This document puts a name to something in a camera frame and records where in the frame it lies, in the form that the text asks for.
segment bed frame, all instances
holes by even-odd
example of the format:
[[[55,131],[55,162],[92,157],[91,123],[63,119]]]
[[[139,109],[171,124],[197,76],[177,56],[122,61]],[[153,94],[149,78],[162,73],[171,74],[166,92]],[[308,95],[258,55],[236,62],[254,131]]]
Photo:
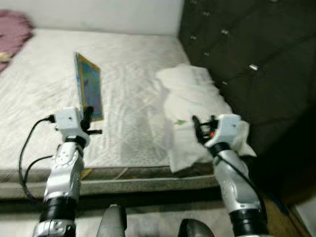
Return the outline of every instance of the bed frame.
[[[306,138],[315,126],[301,122],[316,98],[315,22],[313,0],[185,0],[179,39],[251,124],[249,143],[259,155],[252,171],[264,182],[283,177],[285,163],[291,173],[310,164],[294,155],[311,151]]]

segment white cloth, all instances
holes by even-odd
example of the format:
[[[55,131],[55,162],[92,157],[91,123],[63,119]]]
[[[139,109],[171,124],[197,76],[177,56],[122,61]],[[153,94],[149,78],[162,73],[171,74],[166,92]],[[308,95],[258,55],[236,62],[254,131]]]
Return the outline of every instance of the white cloth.
[[[171,171],[177,172],[195,162],[210,161],[210,153],[197,143],[191,117],[197,115],[201,121],[206,121],[211,115],[231,114],[232,109],[219,94],[208,71],[181,64],[159,71],[156,77],[169,90],[164,111],[176,124],[173,147],[169,151]],[[256,156],[246,143],[248,132],[249,124],[241,121],[239,134],[234,139],[232,148],[239,155]]]

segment gray handle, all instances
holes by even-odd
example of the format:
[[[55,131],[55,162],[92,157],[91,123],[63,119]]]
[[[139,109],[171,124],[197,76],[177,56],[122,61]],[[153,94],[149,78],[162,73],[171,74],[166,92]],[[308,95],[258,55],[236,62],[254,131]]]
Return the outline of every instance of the gray handle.
[[[97,237],[125,237],[126,227],[125,210],[111,205],[103,214]]]

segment mattress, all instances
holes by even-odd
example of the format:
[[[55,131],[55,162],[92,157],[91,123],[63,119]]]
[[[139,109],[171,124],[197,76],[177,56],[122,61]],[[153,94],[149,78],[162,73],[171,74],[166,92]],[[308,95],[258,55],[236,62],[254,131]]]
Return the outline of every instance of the mattress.
[[[178,39],[96,32],[35,29],[34,37],[0,74],[0,198],[21,198],[17,164],[23,143],[40,118],[79,104],[74,52],[101,68],[105,119],[93,129],[84,150],[86,177],[81,194],[198,189],[216,185],[211,166],[197,165],[172,174],[168,140],[172,124],[163,113],[164,95],[155,73],[188,63]],[[61,135],[41,123],[23,160],[54,154]],[[50,161],[40,161],[29,175],[29,187],[41,197]]]

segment white mattress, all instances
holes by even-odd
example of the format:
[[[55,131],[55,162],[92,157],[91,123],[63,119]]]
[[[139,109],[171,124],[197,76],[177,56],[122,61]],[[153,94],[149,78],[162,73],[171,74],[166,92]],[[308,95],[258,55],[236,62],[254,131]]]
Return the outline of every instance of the white mattress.
[[[0,74],[0,170],[16,169],[19,153],[33,124],[63,107],[78,106],[74,52],[101,68],[104,121],[92,127],[85,167],[168,165],[168,123],[155,73],[187,57],[177,38],[35,29],[34,37]],[[61,143],[54,125],[35,130],[24,167],[54,154]],[[49,168],[50,161],[36,168]]]

